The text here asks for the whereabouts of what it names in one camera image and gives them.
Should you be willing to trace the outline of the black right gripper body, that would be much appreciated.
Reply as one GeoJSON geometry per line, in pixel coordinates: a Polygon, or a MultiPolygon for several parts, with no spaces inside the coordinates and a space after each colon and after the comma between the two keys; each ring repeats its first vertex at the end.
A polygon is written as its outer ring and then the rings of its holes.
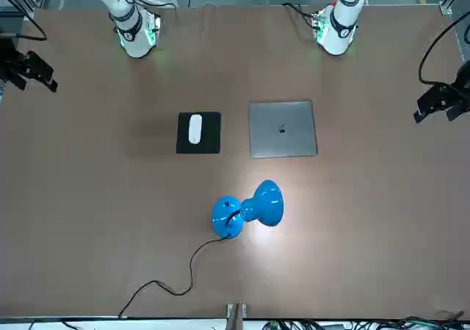
{"type": "Polygon", "coordinates": [[[1,80],[5,75],[16,74],[24,78],[26,64],[25,56],[19,52],[11,37],[1,34],[1,80]]]}

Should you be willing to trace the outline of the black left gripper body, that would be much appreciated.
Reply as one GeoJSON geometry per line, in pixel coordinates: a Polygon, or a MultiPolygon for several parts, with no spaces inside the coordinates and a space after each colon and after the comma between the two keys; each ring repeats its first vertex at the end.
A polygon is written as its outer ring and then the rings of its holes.
{"type": "Polygon", "coordinates": [[[458,101],[463,102],[464,105],[469,105],[468,60],[459,68],[453,83],[440,86],[440,94],[441,99],[439,101],[442,105],[451,105],[458,101]]]}

